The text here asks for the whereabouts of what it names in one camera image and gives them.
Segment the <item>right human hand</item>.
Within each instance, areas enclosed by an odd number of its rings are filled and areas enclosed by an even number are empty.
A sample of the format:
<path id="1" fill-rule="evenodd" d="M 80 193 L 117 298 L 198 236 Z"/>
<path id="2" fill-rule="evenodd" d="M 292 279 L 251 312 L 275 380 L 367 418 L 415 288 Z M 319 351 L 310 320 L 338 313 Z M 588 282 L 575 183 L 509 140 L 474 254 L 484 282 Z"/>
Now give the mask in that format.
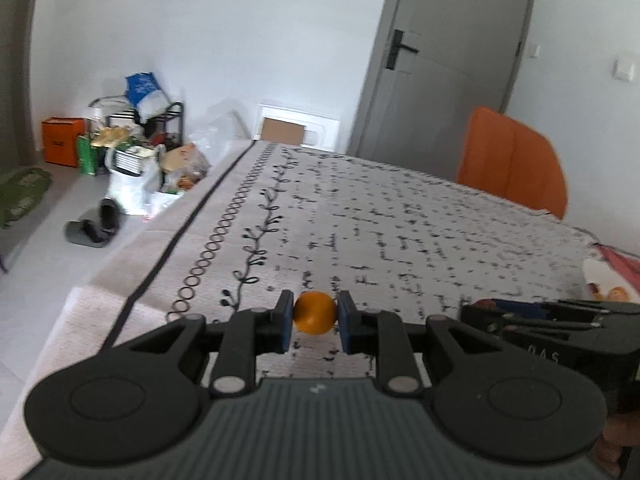
<path id="1" fill-rule="evenodd" d="M 623 448 L 640 443 L 640 414 L 638 412 L 611 416 L 591 451 L 593 460 L 610 476 L 620 476 Z"/>

